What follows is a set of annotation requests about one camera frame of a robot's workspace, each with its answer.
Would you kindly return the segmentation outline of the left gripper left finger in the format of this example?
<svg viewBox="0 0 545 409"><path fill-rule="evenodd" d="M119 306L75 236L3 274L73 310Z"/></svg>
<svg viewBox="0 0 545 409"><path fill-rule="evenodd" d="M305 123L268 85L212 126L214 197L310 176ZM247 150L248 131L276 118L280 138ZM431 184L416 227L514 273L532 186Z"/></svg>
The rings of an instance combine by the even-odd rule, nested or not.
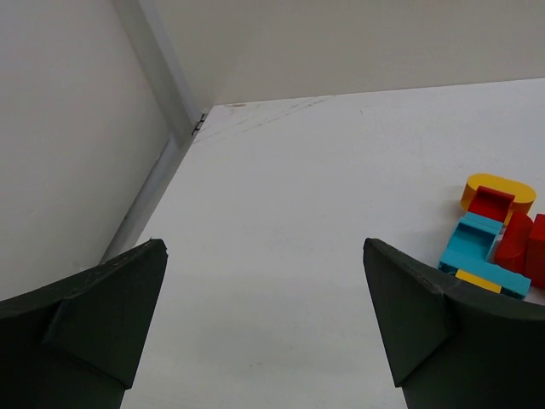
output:
<svg viewBox="0 0 545 409"><path fill-rule="evenodd" d="M119 408L167 266L161 239L1 303L3 408Z"/></svg>

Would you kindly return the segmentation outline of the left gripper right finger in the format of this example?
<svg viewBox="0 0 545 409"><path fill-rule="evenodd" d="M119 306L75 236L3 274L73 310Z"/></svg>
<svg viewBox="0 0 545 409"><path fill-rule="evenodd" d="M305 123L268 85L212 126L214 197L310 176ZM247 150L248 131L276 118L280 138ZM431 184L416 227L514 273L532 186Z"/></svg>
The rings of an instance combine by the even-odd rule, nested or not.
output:
<svg viewBox="0 0 545 409"><path fill-rule="evenodd" d="M542 408L544 307L472 285L380 239L363 264L409 408Z"/></svg>

